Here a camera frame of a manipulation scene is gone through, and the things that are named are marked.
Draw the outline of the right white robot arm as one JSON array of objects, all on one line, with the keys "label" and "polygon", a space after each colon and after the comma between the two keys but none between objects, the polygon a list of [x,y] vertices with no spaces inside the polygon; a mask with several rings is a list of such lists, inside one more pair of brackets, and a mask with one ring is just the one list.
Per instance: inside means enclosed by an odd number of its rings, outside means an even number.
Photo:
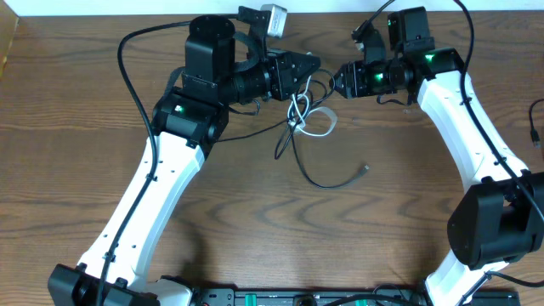
[{"label": "right white robot arm", "polygon": [[508,148],[479,103],[469,58],[437,48],[425,8],[388,15],[388,40],[364,21],[352,38],[364,57],[331,86],[347,99],[406,91],[433,121],[460,174],[464,196],[447,224],[450,250],[416,295],[426,305],[479,302],[478,289],[543,242],[543,176]]}]

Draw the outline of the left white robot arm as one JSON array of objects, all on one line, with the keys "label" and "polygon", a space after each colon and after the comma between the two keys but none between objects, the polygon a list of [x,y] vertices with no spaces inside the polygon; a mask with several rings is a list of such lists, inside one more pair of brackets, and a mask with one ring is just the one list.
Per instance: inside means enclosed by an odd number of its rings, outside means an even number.
[{"label": "left white robot arm", "polygon": [[291,98],[319,58],[268,48],[286,12],[275,5],[187,22],[184,65],[151,113],[141,162],[109,222],[77,266],[48,279],[57,305],[188,305],[192,290],[173,277],[149,281],[156,245],[189,182],[218,142],[236,104]]}]

